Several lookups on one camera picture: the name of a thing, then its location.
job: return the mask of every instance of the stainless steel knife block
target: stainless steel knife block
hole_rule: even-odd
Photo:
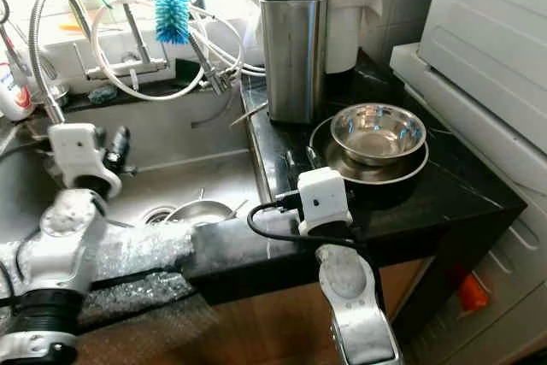
[[[317,120],[324,91],[328,0],[260,0],[271,121]]]

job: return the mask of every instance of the sink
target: sink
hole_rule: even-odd
[[[243,113],[238,91],[234,93],[228,109],[197,127],[192,123],[222,111],[230,96],[203,91],[169,102],[138,101],[66,113],[68,122],[93,123],[104,128],[110,138],[119,126],[131,132],[126,163],[137,166],[138,173],[121,177],[121,194],[109,202],[110,220],[131,226],[158,221],[174,208],[198,199],[202,189],[205,198],[231,209],[246,201],[237,217],[268,199],[244,123],[229,127]],[[33,118],[14,138],[25,132],[43,136],[48,124],[48,119]],[[58,190],[42,171],[39,156],[20,153],[12,157],[0,165],[0,174],[13,179],[16,173],[20,187],[13,195],[3,194],[9,198],[0,205],[1,242],[31,232]],[[28,199],[25,191],[32,191]]]

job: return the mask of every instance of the white bottle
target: white bottle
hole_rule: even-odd
[[[12,121],[26,119],[34,111],[28,89],[15,83],[8,63],[0,63],[0,111]]]

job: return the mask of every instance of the sink drain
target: sink drain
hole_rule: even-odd
[[[144,224],[157,224],[162,222],[175,210],[175,207],[165,205],[161,207],[155,207],[146,213],[143,217]]]

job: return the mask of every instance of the white appliance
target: white appliance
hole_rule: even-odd
[[[391,67],[528,203],[475,268],[490,304],[454,295],[411,347],[419,365],[511,363],[547,346],[547,0],[432,0]]]

